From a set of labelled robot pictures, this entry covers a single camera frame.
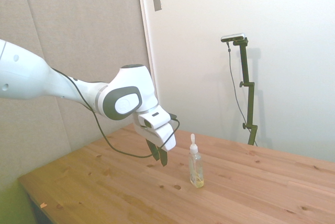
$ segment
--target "yellow liquid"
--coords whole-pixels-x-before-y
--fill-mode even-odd
[[[189,180],[191,181],[191,183],[197,187],[197,188],[200,188],[200,187],[203,187],[204,186],[204,179],[201,179],[199,177],[199,174],[196,174],[195,176],[195,181],[192,181],[192,178],[189,178]]]
[[[191,181],[192,185],[195,187],[203,187],[204,186],[204,175],[203,175],[203,164],[201,161],[200,154],[194,153],[189,154],[188,156],[189,160],[189,171],[190,171],[190,177],[189,180]]]

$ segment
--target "wooden table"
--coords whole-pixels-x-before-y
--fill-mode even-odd
[[[132,125],[110,135],[150,153]],[[335,223],[335,163],[202,135],[205,186],[189,181],[190,133],[177,131],[167,166],[97,140],[21,178],[53,223]]]

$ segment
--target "bottle cap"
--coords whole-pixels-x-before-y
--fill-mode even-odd
[[[197,153],[198,152],[198,146],[195,144],[194,134],[191,134],[191,141],[192,141],[192,144],[189,147],[189,152],[192,153],[192,154]]]

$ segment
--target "wood knot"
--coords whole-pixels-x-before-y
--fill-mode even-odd
[[[231,180],[231,177],[229,175],[218,174],[218,176]]]
[[[67,173],[70,169],[71,167],[68,166],[67,168],[64,169],[63,173]]]
[[[178,189],[178,190],[182,189],[182,187],[179,186],[179,185],[174,185],[173,187],[176,188],[176,189]]]
[[[108,176],[111,175],[111,170],[108,168],[106,171],[103,172],[103,175]]]

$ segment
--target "white wall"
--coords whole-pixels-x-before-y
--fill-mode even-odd
[[[260,146],[335,161],[335,0],[144,0],[161,105],[181,129],[247,143],[221,36],[244,32]],[[236,84],[242,80],[232,46]],[[237,87],[247,113],[247,88]]]

